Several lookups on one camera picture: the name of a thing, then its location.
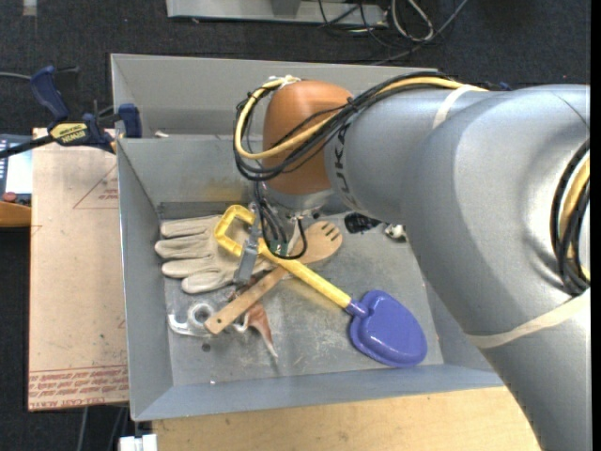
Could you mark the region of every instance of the blue clamp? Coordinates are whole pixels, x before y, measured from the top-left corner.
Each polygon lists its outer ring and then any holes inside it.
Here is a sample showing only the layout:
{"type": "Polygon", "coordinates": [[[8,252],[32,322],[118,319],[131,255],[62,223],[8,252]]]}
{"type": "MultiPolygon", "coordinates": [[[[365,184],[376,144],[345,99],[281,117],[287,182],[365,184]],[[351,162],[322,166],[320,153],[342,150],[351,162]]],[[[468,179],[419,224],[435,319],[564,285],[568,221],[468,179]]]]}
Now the blue clamp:
{"type": "Polygon", "coordinates": [[[62,122],[69,116],[69,108],[63,101],[60,92],[54,86],[54,67],[52,65],[38,71],[29,82],[36,100],[50,110],[54,122],[62,122]]]}
{"type": "Polygon", "coordinates": [[[142,137],[140,113],[133,103],[123,103],[117,112],[125,124],[125,136],[129,138],[142,137]]]}

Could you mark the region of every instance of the plastic scoop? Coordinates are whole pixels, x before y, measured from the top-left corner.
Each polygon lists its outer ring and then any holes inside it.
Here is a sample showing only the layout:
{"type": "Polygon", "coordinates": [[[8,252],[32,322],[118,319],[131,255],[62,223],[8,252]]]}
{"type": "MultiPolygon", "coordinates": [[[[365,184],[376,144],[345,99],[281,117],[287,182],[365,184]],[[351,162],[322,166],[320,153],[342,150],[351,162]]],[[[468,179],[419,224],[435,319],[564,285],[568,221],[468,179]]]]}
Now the plastic scoop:
{"type": "MultiPolygon", "coordinates": [[[[224,249],[240,256],[242,246],[225,233],[234,219],[252,224],[254,218],[255,215],[248,209],[231,206],[215,226],[215,239],[224,249]]],[[[427,343],[420,323],[390,294],[371,290],[356,301],[300,262],[274,256],[262,240],[259,241],[258,252],[347,311],[353,317],[348,335],[353,346],[363,354],[393,367],[417,365],[424,359],[427,343]]]]}

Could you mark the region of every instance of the cardboard box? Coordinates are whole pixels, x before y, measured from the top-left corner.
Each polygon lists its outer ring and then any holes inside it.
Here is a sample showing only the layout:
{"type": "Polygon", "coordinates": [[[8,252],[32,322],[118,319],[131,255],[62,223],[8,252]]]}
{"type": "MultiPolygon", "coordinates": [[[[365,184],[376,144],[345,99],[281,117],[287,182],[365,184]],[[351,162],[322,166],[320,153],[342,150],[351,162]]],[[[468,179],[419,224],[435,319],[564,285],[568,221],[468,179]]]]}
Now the cardboard box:
{"type": "Polygon", "coordinates": [[[33,173],[27,407],[127,401],[116,156],[50,144],[33,173]]]}

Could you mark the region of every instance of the work glove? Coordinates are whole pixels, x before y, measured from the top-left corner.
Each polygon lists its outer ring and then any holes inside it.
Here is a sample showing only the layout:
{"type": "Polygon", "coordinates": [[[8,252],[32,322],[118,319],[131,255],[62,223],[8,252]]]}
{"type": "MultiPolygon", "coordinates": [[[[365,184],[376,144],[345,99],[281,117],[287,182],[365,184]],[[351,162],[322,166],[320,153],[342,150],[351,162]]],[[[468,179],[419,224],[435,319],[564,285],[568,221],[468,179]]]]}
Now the work glove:
{"type": "MultiPolygon", "coordinates": [[[[161,225],[162,239],[155,251],[165,259],[162,273],[167,277],[183,279],[181,288],[189,294],[207,292],[231,284],[239,265],[239,257],[223,249],[213,235],[221,215],[181,219],[161,225]]],[[[249,236],[246,225],[234,219],[227,235],[240,245],[249,236]]],[[[273,268],[273,264],[257,256],[253,275],[273,268]]]]}

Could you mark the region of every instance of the yellow cable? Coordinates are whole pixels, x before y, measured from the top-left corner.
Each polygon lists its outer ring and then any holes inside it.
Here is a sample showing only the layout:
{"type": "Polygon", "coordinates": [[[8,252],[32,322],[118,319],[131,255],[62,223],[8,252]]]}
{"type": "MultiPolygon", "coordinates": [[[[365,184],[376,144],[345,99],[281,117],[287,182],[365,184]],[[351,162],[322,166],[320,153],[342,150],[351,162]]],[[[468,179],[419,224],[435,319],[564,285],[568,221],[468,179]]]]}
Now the yellow cable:
{"type": "MultiPolygon", "coordinates": [[[[284,79],[277,79],[274,81],[267,82],[266,84],[263,84],[262,87],[258,88],[252,94],[251,98],[246,102],[246,105],[244,105],[244,108],[242,109],[242,111],[240,113],[240,117],[239,117],[239,120],[236,125],[236,133],[234,135],[234,144],[236,146],[236,151],[239,153],[239,155],[241,157],[243,157],[245,159],[251,159],[254,161],[258,161],[260,159],[266,159],[268,157],[273,157],[274,155],[277,155],[285,150],[288,150],[289,148],[292,148],[292,147],[296,146],[297,144],[301,144],[302,142],[305,142],[311,136],[316,134],[332,118],[335,117],[336,114],[326,118],[325,120],[319,122],[318,124],[314,125],[313,127],[310,127],[309,129],[299,133],[298,135],[290,137],[289,139],[285,140],[280,145],[278,145],[274,148],[270,148],[268,150],[264,150],[262,152],[256,152],[256,153],[247,152],[242,147],[242,122],[244,122],[244,120],[250,113],[251,109],[256,105],[256,103],[258,102],[261,95],[266,91],[266,88],[273,88],[275,86],[281,85],[282,83],[284,83],[284,79]]],[[[376,95],[379,95],[388,90],[393,90],[395,88],[400,88],[403,86],[416,86],[416,85],[431,85],[431,86],[440,86],[443,88],[457,89],[457,88],[460,88],[461,86],[463,86],[464,84],[460,84],[458,82],[454,82],[451,80],[442,79],[439,77],[413,77],[413,78],[408,78],[406,80],[402,80],[400,82],[395,82],[394,84],[390,84],[389,86],[382,88],[376,95]]]]}

